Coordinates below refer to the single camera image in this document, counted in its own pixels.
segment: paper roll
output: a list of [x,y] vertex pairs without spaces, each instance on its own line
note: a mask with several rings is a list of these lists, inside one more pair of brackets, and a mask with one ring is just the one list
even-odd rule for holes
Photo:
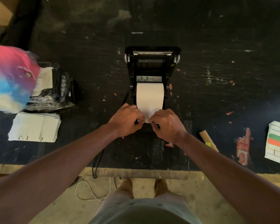
[[164,86],[163,83],[137,83],[136,91],[137,107],[144,113],[145,122],[153,116],[156,111],[163,107]]

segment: scratched table surface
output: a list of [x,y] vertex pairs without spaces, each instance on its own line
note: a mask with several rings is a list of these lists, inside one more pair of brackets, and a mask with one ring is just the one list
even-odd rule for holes
[[[57,112],[55,143],[9,142],[15,115],[0,112],[0,163],[28,164],[107,123],[129,86],[125,34],[147,30],[179,33],[181,60],[166,106],[187,131],[199,138],[207,130],[234,161],[239,138],[250,132],[245,166],[280,173],[264,158],[268,123],[280,122],[280,0],[44,0],[30,50],[71,73],[78,102]],[[166,144],[145,126],[107,146],[99,167],[198,170]]]

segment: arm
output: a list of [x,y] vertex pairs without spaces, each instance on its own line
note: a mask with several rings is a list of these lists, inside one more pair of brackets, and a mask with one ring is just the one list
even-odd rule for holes
[[0,223],[28,223],[60,196],[90,161],[117,137],[139,130],[143,113],[124,104],[108,124],[26,165],[0,181]]
[[179,146],[249,222],[280,223],[279,187],[188,134],[172,110],[156,112],[149,122],[157,136]]

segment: concrete floor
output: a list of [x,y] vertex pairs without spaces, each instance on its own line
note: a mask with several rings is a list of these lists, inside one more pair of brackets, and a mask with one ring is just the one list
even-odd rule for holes
[[[109,192],[109,177],[84,177],[93,193],[98,197],[105,197]],[[154,195],[154,179],[134,178],[135,198],[152,198]],[[247,223],[233,207],[220,195],[207,178],[190,180],[167,180],[168,188],[183,195],[187,204],[200,218],[203,224]],[[82,201],[76,195],[77,184],[68,188],[59,198],[38,214],[30,224],[86,224],[95,215],[101,205],[100,201]],[[115,191],[114,178],[111,178],[111,192]],[[81,183],[77,190],[83,199],[92,199],[90,189],[86,183]]]

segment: person's right hand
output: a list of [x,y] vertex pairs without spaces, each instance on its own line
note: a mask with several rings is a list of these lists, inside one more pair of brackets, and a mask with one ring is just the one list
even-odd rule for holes
[[160,109],[148,122],[151,123],[153,131],[159,138],[173,144],[176,144],[187,134],[184,125],[171,109]]

